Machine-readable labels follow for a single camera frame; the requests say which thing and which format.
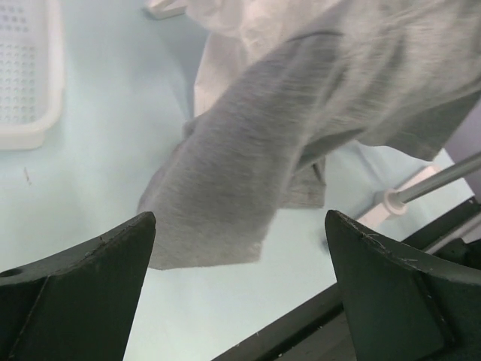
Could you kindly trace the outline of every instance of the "white plastic connector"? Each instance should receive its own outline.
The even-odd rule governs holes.
[[[428,179],[439,171],[440,168],[437,165],[430,165],[396,190],[386,190],[385,192],[378,193],[374,198],[375,206],[358,218],[358,222],[368,228],[376,229],[385,220],[406,214],[407,205],[399,202],[393,195],[400,190],[412,187],[424,179]]]
[[[184,14],[187,3],[185,0],[149,0],[146,6],[150,15],[162,20]]]

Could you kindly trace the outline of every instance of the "clothing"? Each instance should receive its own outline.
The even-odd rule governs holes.
[[[194,84],[194,115],[209,110],[246,70],[340,0],[184,0],[210,32]]]
[[[481,96],[481,2],[344,0],[250,66],[150,181],[150,266],[259,259],[284,205],[322,205],[353,139],[432,159]]]

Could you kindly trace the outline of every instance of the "metal rod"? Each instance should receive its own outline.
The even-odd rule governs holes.
[[[397,202],[408,203],[481,169],[481,152],[446,168],[414,186],[393,194]]]

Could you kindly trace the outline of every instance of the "white plastic basket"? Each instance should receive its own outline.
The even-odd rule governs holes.
[[[0,0],[0,150],[40,147],[64,88],[58,0]]]

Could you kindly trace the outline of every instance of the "hole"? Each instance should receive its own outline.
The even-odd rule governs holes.
[[[13,277],[20,275],[22,273],[22,270],[20,268],[13,268],[9,269],[8,271],[0,273],[0,277],[6,278],[6,277]]]

